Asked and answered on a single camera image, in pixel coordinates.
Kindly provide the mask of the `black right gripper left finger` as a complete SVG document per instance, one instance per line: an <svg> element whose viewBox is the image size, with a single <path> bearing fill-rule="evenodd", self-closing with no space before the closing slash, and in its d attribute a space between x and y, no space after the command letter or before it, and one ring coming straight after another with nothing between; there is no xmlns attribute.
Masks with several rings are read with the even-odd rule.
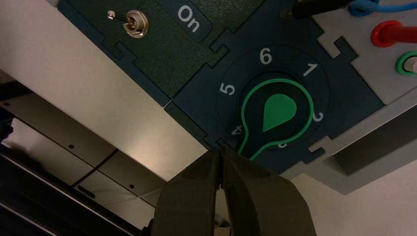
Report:
<svg viewBox="0 0 417 236"><path fill-rule="evenodd" d="M162 188L153 236L212 236L217 191L224 188L225 147L197 158Z"/></svg>

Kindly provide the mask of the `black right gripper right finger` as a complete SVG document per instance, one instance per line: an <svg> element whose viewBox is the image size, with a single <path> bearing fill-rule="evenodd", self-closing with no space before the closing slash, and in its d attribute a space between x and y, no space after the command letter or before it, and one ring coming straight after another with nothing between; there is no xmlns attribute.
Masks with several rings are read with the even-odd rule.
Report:
<svg viewBox="0 0 417 236"><path fill-rule="evenodd" d="M222 159L232 235L316 235L309 207L294 184L229 148L222 149Z"/></svg>

